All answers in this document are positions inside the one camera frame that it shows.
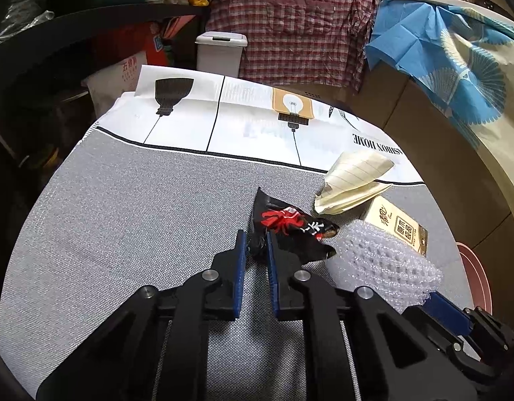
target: plaid shirt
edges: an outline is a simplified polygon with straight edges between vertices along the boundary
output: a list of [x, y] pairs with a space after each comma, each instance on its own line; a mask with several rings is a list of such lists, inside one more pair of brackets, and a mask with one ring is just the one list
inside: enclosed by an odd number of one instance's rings
[[207, 31], [245, 34], [239, 77], [360, 88], [379, 0], [215, 0]]

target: gray tablecloth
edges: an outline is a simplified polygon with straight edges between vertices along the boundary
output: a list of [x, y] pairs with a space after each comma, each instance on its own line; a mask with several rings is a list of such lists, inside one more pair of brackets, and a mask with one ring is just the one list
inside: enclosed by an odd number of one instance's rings
[[[0, 354], [33, 396], [42, 380], [130, 294], [179, 285], [247, 229], [259, 186], [310, 210], [322, 174], [261, 162], [152, 150], [93, 131], [29, 214], [0, 303]], [[429, 231], [440, 290], [472, 306], [454, 239], [426, 186], [392, 203]], [[334, 217], [340, 225], [351, 213]], [[311, 269], [326, 274], [325, 265]], [[212, 325], [208, 399], [304, 399], [301, 322], [271, 313], [266, 268], [248, 260], [240, 319]]]

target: metal screw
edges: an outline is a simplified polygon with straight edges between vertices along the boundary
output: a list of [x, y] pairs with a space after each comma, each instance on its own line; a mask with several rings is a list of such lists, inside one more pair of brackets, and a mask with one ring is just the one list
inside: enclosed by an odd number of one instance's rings
[[298, 270], [294, 273], [294, 277], [298, 279], [300, 282], [306, 282], [311, 278], [311, 273], [305, 270]]
[[151, 298], [155, 295], [155, 290], [151, 286], [144, 286], [142, 288], [142, 294], [145, 298]]
[[220, 276], [220, 274], [216, 270], [213, 270], [213, 269], [205, 270], [204, 272], [201, 273], [201, 277], [210, 282], [218, 279], [219, 276]]
[[374, 291], [368, 286], [361, 286], [357, 289], [357, 295], [365, 300], [368, 300], [374, 296]]

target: trash can lid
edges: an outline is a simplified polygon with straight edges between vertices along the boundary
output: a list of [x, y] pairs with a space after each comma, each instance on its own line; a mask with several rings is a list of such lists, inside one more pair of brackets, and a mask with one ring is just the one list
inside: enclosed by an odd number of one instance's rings
[[248, 46], [248, 39], [240, 33], [207, 31], [202, 35], [197, 36], [195, 43], [222, 46]]

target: black plastic wrapper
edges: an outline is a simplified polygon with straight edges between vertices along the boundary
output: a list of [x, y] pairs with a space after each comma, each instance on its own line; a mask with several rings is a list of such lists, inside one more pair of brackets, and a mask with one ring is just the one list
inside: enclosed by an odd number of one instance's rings
[[298, 207], [257, 190], [251, 213], [249, 251], [260, 262], [266, 261], [266, 232], [274, 231], [281, 250], [298, 255], [301, 264], [321, 261], [336, 254], [335, 249], [320, 240], [336, 235], [339, 227], [322, 218], [303, 212]]

